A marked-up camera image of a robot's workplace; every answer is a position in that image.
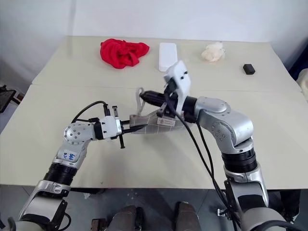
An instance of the black cylinder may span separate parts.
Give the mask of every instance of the black cylinder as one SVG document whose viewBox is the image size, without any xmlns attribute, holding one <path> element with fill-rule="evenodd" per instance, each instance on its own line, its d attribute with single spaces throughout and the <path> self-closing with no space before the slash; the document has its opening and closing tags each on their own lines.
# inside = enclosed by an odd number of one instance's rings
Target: black cylinder
<svg viewBox="0 0 308 231">
<path fill-rule="evenodd" d="M 256 153 L 251 149 L 239 154 L 222 153 L 222 159 L 225 168 L 230 172 L 245 173 L 254 170 L 257 167 Z"/>
<path fill-rule="evenodd" d="M 77 169 L 58 163 L 52 163 L 49 171 L 46 173 L 44 180 L 57 182 L 59 184 L 71 185 Z"/>
</svg>

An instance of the white tissue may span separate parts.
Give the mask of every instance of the white tissue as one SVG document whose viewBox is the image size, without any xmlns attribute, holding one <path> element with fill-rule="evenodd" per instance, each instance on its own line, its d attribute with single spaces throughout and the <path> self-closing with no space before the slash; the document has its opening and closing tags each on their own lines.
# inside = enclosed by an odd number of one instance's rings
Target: white tissue
<svg viewBox="0 0 308 231">
<path fill-rule="evenodd" d="M 225 57 L 225 50 L 222 48 L 222 42 L 215 42 L 206 46 L 201 56 L 209 62 L 218 61 L 221 57 Z"/>
</svg>

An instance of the red towel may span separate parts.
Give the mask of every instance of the red towel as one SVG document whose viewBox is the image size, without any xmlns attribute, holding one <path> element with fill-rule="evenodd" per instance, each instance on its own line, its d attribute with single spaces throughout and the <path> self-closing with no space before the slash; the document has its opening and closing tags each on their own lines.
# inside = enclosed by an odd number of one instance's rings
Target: red towel
<svg viewBox="0 0 308 231">
<path fill-rule="evenodd" d="M 138 64 L 138 59 L 148 51 L 149 46 L 143 42 L 133 43 L 111 38 L 101 43 L 101 58 L 117 69 Z"/>
</svg>

